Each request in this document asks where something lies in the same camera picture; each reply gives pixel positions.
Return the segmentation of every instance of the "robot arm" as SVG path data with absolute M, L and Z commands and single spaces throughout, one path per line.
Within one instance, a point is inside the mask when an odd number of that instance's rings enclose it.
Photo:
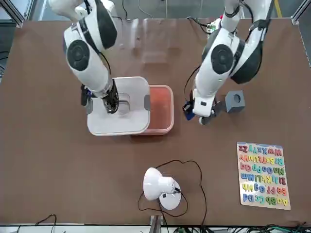
M 62 5 L 57 14 L 61 12 L 70 19 L 78 20 L 65 30 L 64 46 L 67 64 L 83 84 L 82 105 L 86 106 L 91 97 L 98 97 L 103 100 L 108 113 L 115 113 L 119 106 L 117 88 L 100 59 L 102 52 L 112 47 L 117 38 L 116 26 L 110 13 L 100 0 L 89 0 L 91 12 L 85 17 L 75 15 L 73 10 L 82 0 L 51 1 L 57 1 Z
M 253 21 L 246 41 L 232 32 L 238 21 L 237 0 L 225 1 L 221 28 L 214 31 L 203 52 L 203 62 L 194 81 L 193 113 L 202 117 L 213 114 L 213 102 L 218 89 L 230 77 L 236 83 L 250 81 L 258 72 L 262 59 L 262 44 L 270 23 L 273 0 L 244 0 L 253 13 Z

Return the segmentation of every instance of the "plastic bin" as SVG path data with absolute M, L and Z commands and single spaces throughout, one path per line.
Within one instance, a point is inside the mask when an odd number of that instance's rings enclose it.
M 150 85 L 150 124 L 139 135 L 164 135 L 174 125 L 173 91 L 166 85 Z

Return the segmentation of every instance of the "brown table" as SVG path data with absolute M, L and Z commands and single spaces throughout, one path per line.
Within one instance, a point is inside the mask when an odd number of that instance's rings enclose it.
M 220 94 L 243 89 L 246 108 L 221 114 L 210 125 L 186 121 L 181 106 L 186 79 L 201 61 L 206 37 L 186 19 L 118 23 L 108 55 L 113 77 L 143 76 L 174 92 L 175 125 L 167 136 L 92 136 L 80 105 L 80 83 L 62 49 L 69 22 L 25 22 L 17 29 L 0 85 L 0 222 L 35 223 L 57 214 L 59 223 L 148 224 L 138 210 L 144 172 L 171 159 L 193 159 L 203 171 L 207 225 L 295 225 L 311 222 L 311 77 L 297 26 L 272 20 L 257 77 L 228 80 Z M 239 34 L 245 38 L 248 20 Z M 279 144 L 290 211 L 242 206 L 236 142 Z M 180 183 L 187 214 L 169 224 L 200 224 L 204 199 L 195 165 L 161 169 Z M 142 208 L 157 203 L 142 201 Z M 181 213 L 185 203 L 174 211 Z

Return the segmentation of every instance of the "gray cube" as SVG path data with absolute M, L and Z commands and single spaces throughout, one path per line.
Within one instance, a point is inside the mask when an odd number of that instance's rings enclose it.
M 245 100 L 242 91 L 229 91 L 225 97 L 227 113 L 240 112 L 245 107 Z

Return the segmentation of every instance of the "lamp base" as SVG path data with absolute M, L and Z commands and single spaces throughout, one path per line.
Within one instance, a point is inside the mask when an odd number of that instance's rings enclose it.
M 175 187 L 178 188 L 180 190 L 180 186 L 177 183 L 177 181 L 175 181 Z M 181 193 L 173 193 L 173 194 L 167 194 L 167 193 L 163 193 L 160 197 L 160 203 L 161 205 L 167 209 L 167 210 L 173 210 L 175 209 L 181 200 Z

